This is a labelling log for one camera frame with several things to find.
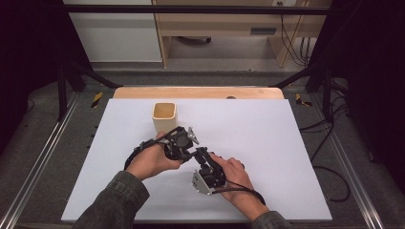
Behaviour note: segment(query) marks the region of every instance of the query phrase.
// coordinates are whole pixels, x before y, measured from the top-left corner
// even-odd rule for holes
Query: person's right hand
[[[245,171],[241,161],[230,158],[224,160],[219,156],[210,154],[211,158],[223,167],[226,180],[241,184],[246,188],[253,190],[249,175]],[[224,188],[241,188],[238,185],[227,182]],[[224,198],[231,202],[240,212],[242,212],[250,221],[255,220],[261,214],[268,212],[268,208],[252,193],[244,191],[230,191],[221,193]]]

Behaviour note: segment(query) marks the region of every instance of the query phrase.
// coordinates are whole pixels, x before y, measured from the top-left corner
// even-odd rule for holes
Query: hand
[[[219,156],[210,154],[211,158],[223,167],[226,179],[246,188],[253,190],[249,175],[245,171],[241,161],[230,158],[224,160]],[[226,183],[224,188],[241,188],[230,182]],[[258,200],[252,193],[242,191],[230,191],[221,193],[224,198],[231,202],[239,211],[241,211],[250,221],[255,220],[261,214],[268,212],[268,208]]]
[[[156,137],[162,135],[164,132],[159,132]],[[166,157],[163,144],[155,144],[135,156],[126,171],[137,179],[144,180],[166,170],[179,169],[181,164],[181,160],[171,160]]]

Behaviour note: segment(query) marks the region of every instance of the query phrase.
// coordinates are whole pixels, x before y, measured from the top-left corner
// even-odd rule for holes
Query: person's left hand
[[[156,137],[162,135],[164,132],[159,132]],[[144,180],[166,170],[179,169],[181,164],[181,160],[171,160],[166,157],[162,144],[155,144],[135,156],[126,171],[137,179]]]

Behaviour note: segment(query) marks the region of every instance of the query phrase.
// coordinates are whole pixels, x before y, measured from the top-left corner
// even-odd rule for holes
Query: beige square container
[[[156,132],[169,132],[175,129],[177,124],[176,104],[174,103],[156,103],[153,108],[153,123]]]

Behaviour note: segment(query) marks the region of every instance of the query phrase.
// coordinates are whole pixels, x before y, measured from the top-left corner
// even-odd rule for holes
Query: wooden panel
[[[284,99],[278,88],[243,87],[123,87],[114,98],[256,98]]]

